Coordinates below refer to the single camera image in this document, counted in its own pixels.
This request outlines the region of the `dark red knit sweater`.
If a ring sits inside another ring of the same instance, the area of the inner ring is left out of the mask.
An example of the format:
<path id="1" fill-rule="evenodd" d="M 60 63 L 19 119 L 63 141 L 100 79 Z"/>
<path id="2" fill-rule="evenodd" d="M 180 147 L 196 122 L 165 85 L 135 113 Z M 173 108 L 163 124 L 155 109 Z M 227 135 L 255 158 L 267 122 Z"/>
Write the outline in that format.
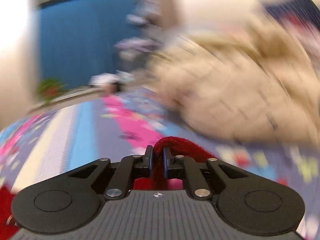
<path id="1" fill-rule="evenodd" d="M 134 190 L 180 190 L 182 182 L 177 179 L 168 180 L 164 177 L 163 149 L 168 147 L 173 156 L 185 155 L 192 157 L 198 163 L 204 163 L 215 155 L 206 151 L 195 143 L 179 138 L 164 137 L 153 147 L 153 168 L 150 178 L 136 179 Z M 16 193 L 11 193 L 7 185 L 1 186 L 1 239 L 9 239 L 18 230 L 11 215 L 11 202 Z"/>

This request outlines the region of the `floral striped fleece bed blanket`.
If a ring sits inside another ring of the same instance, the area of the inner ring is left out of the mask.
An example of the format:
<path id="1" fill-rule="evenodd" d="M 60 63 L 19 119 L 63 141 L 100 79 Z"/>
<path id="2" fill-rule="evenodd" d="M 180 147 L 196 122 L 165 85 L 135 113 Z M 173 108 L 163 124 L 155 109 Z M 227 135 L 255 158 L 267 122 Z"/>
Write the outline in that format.
<path id="1" fill-rule="evenodd" d="M 319 150 L 286 144 L 241 144 L 201 136 L 139 88 L 17 120 L 1 131 L 1 239 L 17 231 L 9 220 L 20 189 L 96 159 L 143 154 L 163 137 L 188 139 L 216 157 L 295 189 L 304 199 L 298 232 L 319 239 Z"/>

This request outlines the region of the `beige star pattern duvet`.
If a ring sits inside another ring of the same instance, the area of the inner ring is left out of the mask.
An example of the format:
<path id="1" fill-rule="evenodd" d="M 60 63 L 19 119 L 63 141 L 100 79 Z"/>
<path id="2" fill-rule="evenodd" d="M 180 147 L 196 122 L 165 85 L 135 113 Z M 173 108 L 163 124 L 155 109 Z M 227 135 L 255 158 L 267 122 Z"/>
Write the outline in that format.
<path id="1" fill-rule="evenodd" d="M 184 32 L 154 52 L 158 98 L 208 137 L 317 147 L 319 8 L 263 7 L 240 30 Z"/>

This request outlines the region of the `blue curtain window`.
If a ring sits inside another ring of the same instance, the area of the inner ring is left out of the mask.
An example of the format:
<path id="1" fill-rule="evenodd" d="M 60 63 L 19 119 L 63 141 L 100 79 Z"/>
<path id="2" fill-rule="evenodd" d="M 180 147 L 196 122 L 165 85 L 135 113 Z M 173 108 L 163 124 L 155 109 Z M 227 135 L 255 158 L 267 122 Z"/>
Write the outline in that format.
<path id="1" fill-rule="evenodd" d="M 53 0 L 37 12 L 40 20 L 40 79 L 64 88 L 87 85 L 92 76 L 119 69 L 115 45 L 138 37 L 126 17 L 137 0 Z"/>

